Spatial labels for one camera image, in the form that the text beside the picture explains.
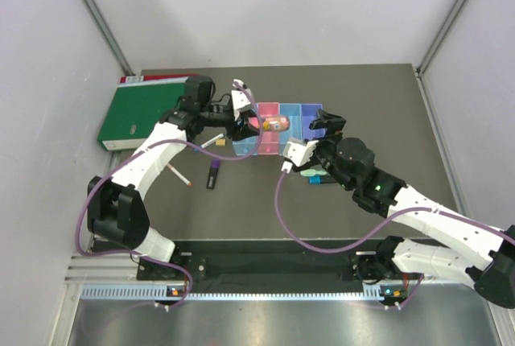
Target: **green binder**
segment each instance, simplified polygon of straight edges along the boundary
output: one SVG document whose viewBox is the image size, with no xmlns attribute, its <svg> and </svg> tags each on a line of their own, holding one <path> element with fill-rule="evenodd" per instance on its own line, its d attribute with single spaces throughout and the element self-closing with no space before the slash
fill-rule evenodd
<svg viewBox="0 0 515 346">
<path fill-rule="evenodd" d="M 184 94 L 185 79 L 120 84 L 97 141 L 106 150 L 137 149 Z"/>
</svg>

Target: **robotic arm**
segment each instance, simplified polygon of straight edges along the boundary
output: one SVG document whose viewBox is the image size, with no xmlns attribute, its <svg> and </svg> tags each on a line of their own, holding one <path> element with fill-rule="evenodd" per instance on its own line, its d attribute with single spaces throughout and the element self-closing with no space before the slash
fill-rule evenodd
<svg viewBox="0 0 515 346">
<path fill-rule="evenodd" d="M 248 95 L 249 89 L 238 81 Z M 211 78 L 191 76 L 186 80 L 184 95 L 174 109 L 166 112 L 155 125 L 150 137 L 133 155 L 146 153 L 117 171 L 94 195 L 88 208 L 88 230 L 126 249 L 169 262 L 175 244 L 150 227 L 143 203 L 151 184 L 163 168 L 186 145 L 165 143 L 150 149 L 156 142 L 174 139 L 192 142 L 204 127 L 224 127 L 234 141 L 258 135 L 249 123 L 256 117 L 248 97 L 233 90 L 226 105 L 213 101 L 216 87 Z M 89 192 L 98 183 L 89 183 Z"/>
<path fill-rule="evenodd" d="M 358 262 L 356 272 L 371 279 L 398 273 L 439 276 L 470 286 L 496 305 L 515 308 L 515 246 L 464 216 L 445 208 L 403 180 L 375 167 L 375 154 L 358 138 L 343 138 L 345 119 L 319 110 L 310 129 L 326 129 L 309 142 L 293 138 L 282 155 L 283 170 L 301 171 L 320 165 L 370 213 L 384 218 L 408 210 L 396 221 L 417 229 L 448 248 L 422 245 L 402 237 L 387 237 L 372 262 Z M 515 225 L 504 234 L 515 238 Z"/>
</svg>

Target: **pink compartment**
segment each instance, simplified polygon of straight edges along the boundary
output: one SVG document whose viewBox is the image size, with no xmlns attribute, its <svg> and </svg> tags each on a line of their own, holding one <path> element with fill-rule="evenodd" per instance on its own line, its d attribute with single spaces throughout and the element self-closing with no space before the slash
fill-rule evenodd
<svg viewBox="0 0 515 346">
<path fill-rule="evenodd" d="M 259 115 L 262 117 L 278 115 L 279 103 L 261 102 L 257 104 L 257 109 L 259 110 Z M 263 139 L 257 152 L 259 154 L 279 154 L 279 133 L 272 133 L 269 131 L 263 133 Z"/>
</svg>

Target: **purple marker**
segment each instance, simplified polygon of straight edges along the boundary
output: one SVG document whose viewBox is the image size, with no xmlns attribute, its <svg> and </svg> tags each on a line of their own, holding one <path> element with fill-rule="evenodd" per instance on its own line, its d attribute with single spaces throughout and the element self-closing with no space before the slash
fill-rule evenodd
<svg viewBox="0 0 515 346">
<path fill-rule="evenodd" d="M 220 160 L 213 159 L 211 161 L 211 166 L 209 168 L 208 174 L 208 184 L 206 185 L 207 189 L 214 189 L 216 183 L 216 177 L 218 176 L 218 168 L 220 167 Z"/>
</svg>

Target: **blue compartment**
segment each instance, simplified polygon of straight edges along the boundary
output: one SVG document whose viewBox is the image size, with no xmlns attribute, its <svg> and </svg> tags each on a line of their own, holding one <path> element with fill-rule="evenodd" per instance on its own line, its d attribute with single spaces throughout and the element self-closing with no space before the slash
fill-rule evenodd
<svg viewBox="0 0 515 346">
<path fill-rule="evenodd" d="M 284 146 L 290 137 L 302 139 L 301 105 L 299 103 L 279 104 L 279 114 L 287 115 L 290 119 L 290 129 L 279 134 L 279 154 L 282 154 Z"/>
<path fill-rule="evenodd" d="M 234 152 L 236 155 L 248 154 L 256 146 L 257 141 L 257 137 L 250 137 L 242 139 L 241 141 L 233 141 Z"/>
<path fill-rule="evenodd" d="M 311 121 L 314 121 L 316 119 L 316 112 L 318 109 L 322 109 L 322 105 L 320 103 L 302 103 L 300 107 L 302 114 L 302 139 L 312 140 L 322 138 L 325 134 L 325 129 L 309 129 L 309 124 L 311 123 Z"/>
</svg>

